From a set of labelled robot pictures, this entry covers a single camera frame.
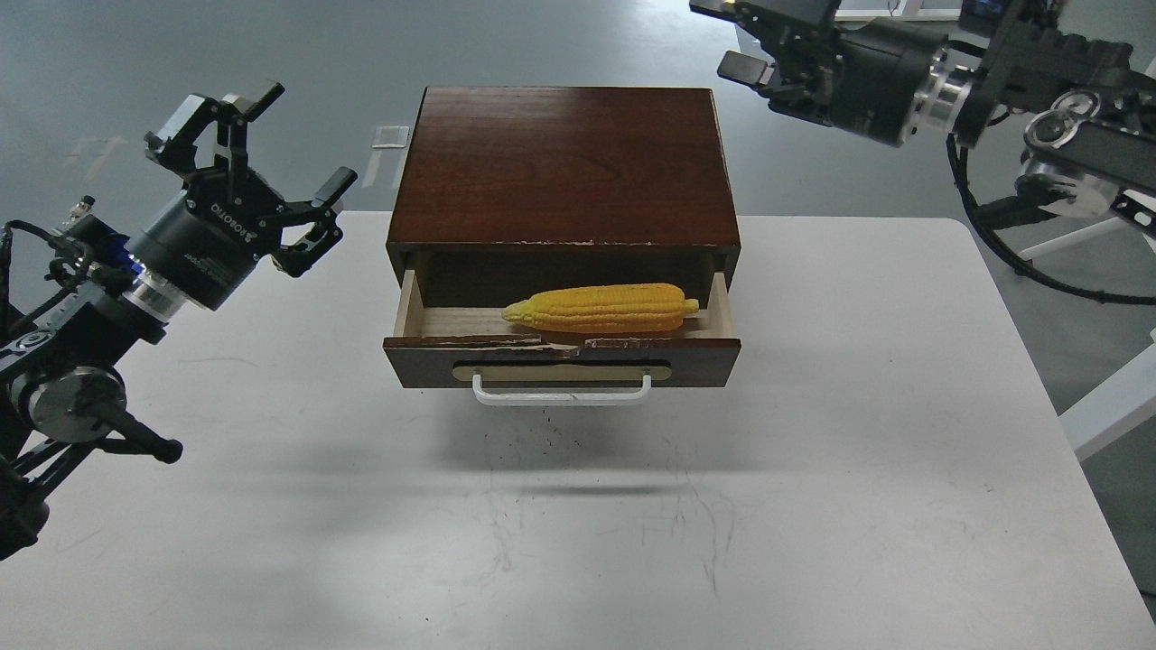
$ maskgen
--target corn cob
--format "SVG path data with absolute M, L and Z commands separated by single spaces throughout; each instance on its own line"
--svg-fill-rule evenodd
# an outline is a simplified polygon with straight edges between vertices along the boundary
M 677 330 L 696 311 L 697 300 L 658 282 L 542 291 L 505 308 L 502 318 L 548 332 L 620 334 Z

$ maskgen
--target wooden box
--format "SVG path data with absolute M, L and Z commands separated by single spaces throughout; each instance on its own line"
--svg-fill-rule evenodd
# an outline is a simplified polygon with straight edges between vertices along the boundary
M 402 288 L 385 352 L 406 387 L 721 386 L 739 354 L 739 228 L 709 89 L 428 88 L 386 250 Z M 573 335 L 501 318 L 547 290 L 670 282 L 674 332 Z

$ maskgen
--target black robotic arm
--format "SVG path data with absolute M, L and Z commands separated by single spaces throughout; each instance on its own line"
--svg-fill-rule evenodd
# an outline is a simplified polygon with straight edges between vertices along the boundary
M 131 239 L 89 213 L 90 197 L 57 232 L 5 224 L 0 560 L 36 541 L 47 519 L 45 498 L 92 451 L 149 455 L 163 463 L 180 458 L 179 442 L 126 411 L 114 364 L 134 344 L 158 342 L 186 302 L 218 308 L 266 254 L 297 278 L 341 239 L 335 204 L 357 178 L 353 170 L 339 168 L 311 200 L 288 202 L 249 167 L 249 124 L 283 91 L 274 84 L 257 101 L 190 95 L 158 133 L 149 132 L 147 156 L 179 176 L 183 186 Z M 213 125 L 213 163 L 198 168 L 195 142 Z M 281 243 L 286 228 L 305 224 L 312 227 L 297 242 Z M 49 278 L 61 289 L 29 315 L 7 301 L 13 230 L 57 251 Z M 25 450 L 34 430 L 46 440 Z

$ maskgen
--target white table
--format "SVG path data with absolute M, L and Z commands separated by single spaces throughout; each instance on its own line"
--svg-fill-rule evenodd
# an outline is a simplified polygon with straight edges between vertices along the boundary
M 957 223 L 742 219 L 726 389 L 497 409 L 399 387 L 341 222 L 124 361 L 185 457 L 58 490 L 6 648 L 1156 648 Z

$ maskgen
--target white tape mark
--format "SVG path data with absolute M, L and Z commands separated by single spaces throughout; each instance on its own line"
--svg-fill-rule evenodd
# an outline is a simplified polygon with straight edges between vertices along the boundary
M 393 189 L 401 187 L 401 173 L 406 171 L 406 158 L 409 157 L 409 149 L 401 152 L 401 160 L 398 161 L 398 172 L 393 175 Z
M 409 143 L 408 126 L 379 126 L 373 138 L 373 149 L 405 149 Z
M 377 180 L 377 170 L 381 167 L 381 152 L 373 152 L 369 156 L 369 165 L 365 168 L 365 177 L 362 178 L 362 189 L 369 187 Z
M 120 145 L 126 145 L 126 143 L 128 143 L 128 140 L 125 140 L 119 135 L 106 139 L 104 141 L 104 150 L 101 152 L 101 155 L 97 156 L 96 160 L 92 161 L 91 167 L 88 168 L 88 173 L 84 175 L 84 183 L 88 183 L 94 178 L 96 178 L 96 173 L 101 171 L 102 167 L 104 167 L 104 161 L 109 160 L 109 156 L 112 155 L 112 150 L 119 147 Z

